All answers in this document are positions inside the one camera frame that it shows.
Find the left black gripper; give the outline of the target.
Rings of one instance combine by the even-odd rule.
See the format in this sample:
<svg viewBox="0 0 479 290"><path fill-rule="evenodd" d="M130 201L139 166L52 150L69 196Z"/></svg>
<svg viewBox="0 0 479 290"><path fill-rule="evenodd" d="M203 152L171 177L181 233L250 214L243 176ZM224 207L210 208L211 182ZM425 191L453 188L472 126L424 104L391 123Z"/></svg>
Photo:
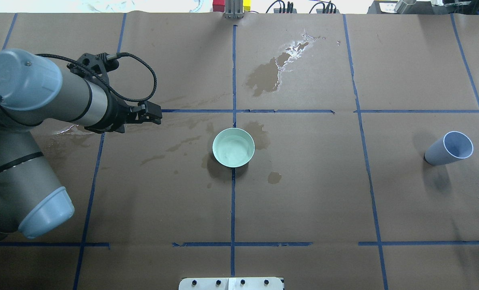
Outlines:
<svg viewBox="0 0 479 290"><path fill-rule="evenodd" d="M140 101L136 106L127 104L113 93L107 93L107 108L100 121L90 126L90 131L125 133L126 124L162 123L162 108L151 101Z"/></svg>

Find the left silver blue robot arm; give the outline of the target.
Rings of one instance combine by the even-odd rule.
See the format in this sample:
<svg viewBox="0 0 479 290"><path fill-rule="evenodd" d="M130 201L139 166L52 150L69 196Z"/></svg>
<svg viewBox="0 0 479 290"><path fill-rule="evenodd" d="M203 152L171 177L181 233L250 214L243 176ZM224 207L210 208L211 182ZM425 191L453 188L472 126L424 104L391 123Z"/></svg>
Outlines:
<svg viewBox="0 0 479 290"><path fill-rule="evenodd" d="M153 77L147 97L132 99L110 86L118 59L131 57ZM0 241L20 232L35 239L74 215L74 205L31 130L47 119L83 126L97 134L125 132L127 124L160 124L161 107L150 101L154 70L127 52L85 53L74 60L0 51Z"/></svg>

